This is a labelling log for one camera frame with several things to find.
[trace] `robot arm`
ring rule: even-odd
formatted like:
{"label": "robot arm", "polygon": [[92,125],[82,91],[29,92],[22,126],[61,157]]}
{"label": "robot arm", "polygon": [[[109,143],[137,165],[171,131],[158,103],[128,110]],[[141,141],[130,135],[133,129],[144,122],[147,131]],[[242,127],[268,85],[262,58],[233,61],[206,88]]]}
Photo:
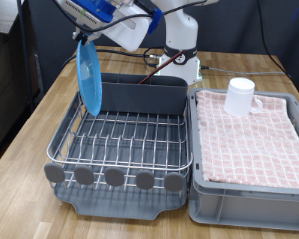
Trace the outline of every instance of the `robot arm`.
{"label": "robot arm", "polygon": [[[149,14],[149,9],[144,7],[140,0],[57,0],[64,10],[77,19],[80,25],[86,25],[91,29],[97,29],[114,22],[118,19],[132,15],[140,17],[130,18],[115,24],[100,32],[88,36],[92,41],[101,34],[116,42],[128,51],[136,50],[148,28],[152,30],[157,24],[157,18]],[[166,12],[186,4],[199,2],[198,0],[151,0],[159,9],[155,13],[162,16]],[[219,0],[206,0],[203,5],[216,3]],[[185,14],[183,9],[165,15],[166,21],[166,44],[165,54],[160,59],[163,64],[181,50],[185,54],[163,68],[162,75],[178,76],[186,79],[189,84],[201,79],[200,60],[197,54],[198,23],[191,16]],[[73,38],[77,39],[80,29],[77,28]]]}
{"label": "robot arm", "polygon": [[[162,11],[198,2],[197,0],[151,1]],[[208,0],[205,4],[217,1],[219,0]],[[77,19],[78,23],[85,24],[91,29],[96,29],[126,16],[146,14],[137,4],[134,4],[134,0],[58,0],[58,2],[64,10]],[[189,49],[192,48],[191,46],[195,46],[198,25],[193,18],[191,18],[191,21],[188,18],[189,16],[183,10],[165,16],[167,44],[169,46],[178,49]],[[102,31],[102,33],[128,51],[134,51],[146,35],[151,22],[152,18],[150,17],[128,19]],[[176,41],[175,39],[178,39],[182,32],[186,33],[186,40]],[[93,38],[95,39],[99,36],[100,33],[93,34],[89,40],[93,40]]]}

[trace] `dish rack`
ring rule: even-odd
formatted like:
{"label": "dish rack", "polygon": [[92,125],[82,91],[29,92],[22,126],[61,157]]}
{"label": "dish rack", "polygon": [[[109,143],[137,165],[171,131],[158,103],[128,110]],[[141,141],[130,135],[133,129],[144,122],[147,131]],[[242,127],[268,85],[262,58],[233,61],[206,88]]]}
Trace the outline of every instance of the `dish rack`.
{"label": "dish rack", "polygon": [[[154,220],[186,202],[193,161],[187,84],[162,77],[134,84],[142,77],[103,74],[103,106],[95,117],[76,93],[47,149],[45,173],[55,195],[78,214]],[[146,93],[139,98],[135,91]],[[159,91],[164,102],[153,95]]]}

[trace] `gray plastic tray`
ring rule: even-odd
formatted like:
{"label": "gray plastic tray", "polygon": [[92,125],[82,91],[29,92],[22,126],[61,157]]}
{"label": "gray plastic tray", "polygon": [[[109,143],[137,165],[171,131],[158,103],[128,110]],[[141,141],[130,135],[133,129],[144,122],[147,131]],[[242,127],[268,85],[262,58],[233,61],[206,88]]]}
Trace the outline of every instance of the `gray plastic tray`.
{"label": "gray plastic tray", "polygon": [[[201,175],[201,152],[197,124],[196,92],[220,89],[192,89],[190,124],[194,155],[189,214],[198,223],[299,230],[299,189],[206,182]],[[288,93],[255,92],[286,99],[287,111],[299,135],[299,103]]]}

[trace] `dark gray round peg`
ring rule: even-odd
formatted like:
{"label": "dark gray round peg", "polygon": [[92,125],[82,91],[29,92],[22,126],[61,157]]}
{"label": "dark gray round peg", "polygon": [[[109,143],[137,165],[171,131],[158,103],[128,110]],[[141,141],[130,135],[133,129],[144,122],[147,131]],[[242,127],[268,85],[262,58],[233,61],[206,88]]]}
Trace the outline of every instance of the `dark gray round peg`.
{"label": "dark gray round peg", "polygon": [[44,172],[46,173],[47,179],[53,183],[61,183],[66,179],[62,167],[56,163],[46,164],[44,166]]}
{"label": "dark gray round peg", "polygon": [[79,184],[91,185],[94,183],[94,175],[92,170],[87,166],[76,166],[74,175]]}
{"label": "dark gray round peg", "polygon": [[106,184],[112,187],[122,186],[124,183],[123,173],[115,167],[108,167],[104,171]]}
{"label": "dark gray round peg", "polygon": [[180,192],[183,190],[185,178],[180,173],[170,173],[165,177],[165,188],[167,191]]}
{"label": "dark gray round peg", "polygon": [[136,175],[136,185],[139,189],[149,190],[155,184],[155,177],[149,171],[141,171]]}

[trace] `blue plate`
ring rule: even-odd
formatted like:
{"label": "blue plate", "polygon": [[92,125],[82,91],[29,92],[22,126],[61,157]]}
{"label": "blue plate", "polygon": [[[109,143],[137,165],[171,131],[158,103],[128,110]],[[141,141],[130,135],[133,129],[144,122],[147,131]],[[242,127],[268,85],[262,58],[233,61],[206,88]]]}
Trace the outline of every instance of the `blue plate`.
{"label": "blue plate", "polygon": [[84,46],[81,41],[77,49],[77,75],[80,94],[87,110],[96,116],[102,102],[102,81],[100,63],[96,48],[91,41]]}

